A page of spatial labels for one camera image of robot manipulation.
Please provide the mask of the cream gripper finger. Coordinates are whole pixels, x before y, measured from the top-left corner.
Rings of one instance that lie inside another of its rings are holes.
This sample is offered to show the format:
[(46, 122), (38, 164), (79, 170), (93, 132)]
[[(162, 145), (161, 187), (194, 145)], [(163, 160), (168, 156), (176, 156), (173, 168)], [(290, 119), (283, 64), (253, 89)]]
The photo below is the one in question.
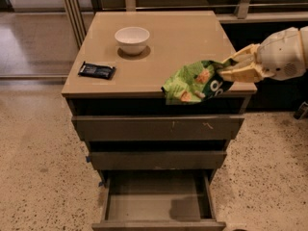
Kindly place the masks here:
[(274, 73), (260, 64), (236, 64), (218, 71), (218, 75), (228, 82), (258, 83), (265, 78), (273, 77)]
[(259, 44), (249, 44), (231, 56), (234, 67), (248, 66), (256, 61)]

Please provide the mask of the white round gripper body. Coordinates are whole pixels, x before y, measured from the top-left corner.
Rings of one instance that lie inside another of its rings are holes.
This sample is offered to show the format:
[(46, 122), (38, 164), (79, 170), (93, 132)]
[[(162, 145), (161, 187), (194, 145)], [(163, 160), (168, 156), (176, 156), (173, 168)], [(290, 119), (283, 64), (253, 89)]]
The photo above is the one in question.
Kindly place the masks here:
[(285, 81), (304, 74), (304, 29), (276, 32), (258, 47), (257, 63), (268, 78)]

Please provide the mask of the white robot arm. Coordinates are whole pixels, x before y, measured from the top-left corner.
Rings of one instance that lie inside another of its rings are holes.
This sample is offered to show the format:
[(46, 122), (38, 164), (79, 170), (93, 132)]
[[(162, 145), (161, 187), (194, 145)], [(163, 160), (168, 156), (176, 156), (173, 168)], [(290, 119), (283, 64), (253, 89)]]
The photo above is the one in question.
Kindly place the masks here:
[(266, 78), (285, 81), (308, 69), (308, 27), (288, 28), (262, 43), (250, 44), (229, 57), (218, 71), (224, 81), (257, 83)]

